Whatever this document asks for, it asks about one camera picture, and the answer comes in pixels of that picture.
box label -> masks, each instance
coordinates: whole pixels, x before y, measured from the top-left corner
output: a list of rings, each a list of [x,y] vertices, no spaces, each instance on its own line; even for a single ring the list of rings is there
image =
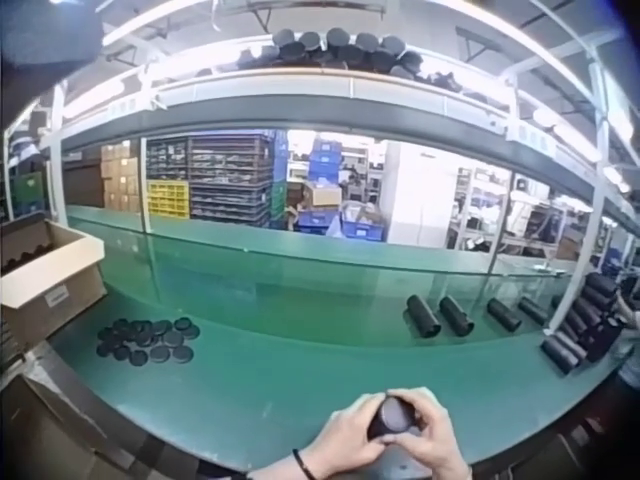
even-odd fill
[[[54,288],[47,292],[44,296],[47,305],[49,308],[53,308],[66,299],[69,296],[69,290],[67,290],[67,286],[63,283],[59,287]]]

green workbench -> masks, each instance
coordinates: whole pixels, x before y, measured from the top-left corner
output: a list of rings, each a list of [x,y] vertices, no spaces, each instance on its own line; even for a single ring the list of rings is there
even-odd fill
[[[123,415],[222,465],[267,464],[308,443],[333,410],[361,393],[419,385],[447,406],[465,458],[477,462],[548,426],[616,366],[607,357],[562,378],[538,350],[542,332],[533,322],[508,335],[483,314],[489,295],[509,303],[529,293],[542,303],[566,279],[523,268],[513,277],[487,279],[475,273],[484,256],[474,260],[471,253],[453,263],[473,273],[452,268],[447,274],[443,258],[460,252],[412,249],[425,257],[416,264],[409,258],[416,252],[394,252],[398,261],[383,255],[384,248],[395,250],[389,245],[372,244],[379,255],[369,258],[362,252],[372,250],[357,241],[243,227],[234,227],[242,233],[240,248],[213,225],[204,236],[214,239],[207,245],[205,222],[182,221],[175,234],[197,238],[191,243],[169,238],[164,232],[170,229],[162,237],[147,236],[78,212],[70,209],[71,225],[105,241],[101,270],[109,294],[59,332],[52,345]],[[262,233],[278,234],[279,240],[269,244]],[[222,247],[211,245],[218,241]],[[285,247],[279,242],[297,245],[302,258],[281,255]],[[270,245],[277,251],[266,253]],[[309,258],[318,245],[325,252]],[[434,252],[441,256],[430,258]],[[412,268],[399,268],[403,261]],[[385,262],[396,266],[389,269]],[[416,339],[402,316],[407,296],[420,293],[431,303],[442,292],[460,299],[476,330],[466,339],[447,328],[435,339]],[[97,332],[116,318],[184,314],[202,330],[190,364],[135,369],[95,354]],[[393,451],[376,468],[392,478],[417,472]]]

hand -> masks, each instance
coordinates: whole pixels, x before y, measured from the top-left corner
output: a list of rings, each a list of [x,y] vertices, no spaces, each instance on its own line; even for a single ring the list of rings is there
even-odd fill
[[[431,469],[434,479],[471,479],[471,469],[458,448],[449,412],[440,405],[435,395],[426,388],[389,390],[388,394],[413,405],[419,415],[421,435],[385,435],[382,441],[404,448],[418,462]]]
[[[380,439],[369,441],[367,429],[385,399],[384,393],[364,394],[350,407],[333,412],[320,435],[300,452],[318,479],[368,465],[384,451]]]

green storage bin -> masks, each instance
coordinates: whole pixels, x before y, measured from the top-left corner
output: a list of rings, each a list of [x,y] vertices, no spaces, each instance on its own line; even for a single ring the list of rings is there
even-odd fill
[[[20,175],[13,179],[11,193],[18,203],[33,203],[44,200],[42,173]]]

black bracelet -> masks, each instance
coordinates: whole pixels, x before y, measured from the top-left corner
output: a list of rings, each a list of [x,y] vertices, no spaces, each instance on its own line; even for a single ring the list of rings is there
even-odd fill
[[[298,462],[298,466],[300,467],[300,470],[304,472],[305,477],[307,477],[308,480],[316,480],[316,477],[313,476],[313,473],[311,473],[311,470],[309,470],[309,468],[302,461],[302,458],[300,458],[300,452],[298,452],[298,449],[294,448],[292,450],[292,453],[293,453],[293,458],[295,458],[296,462]]]

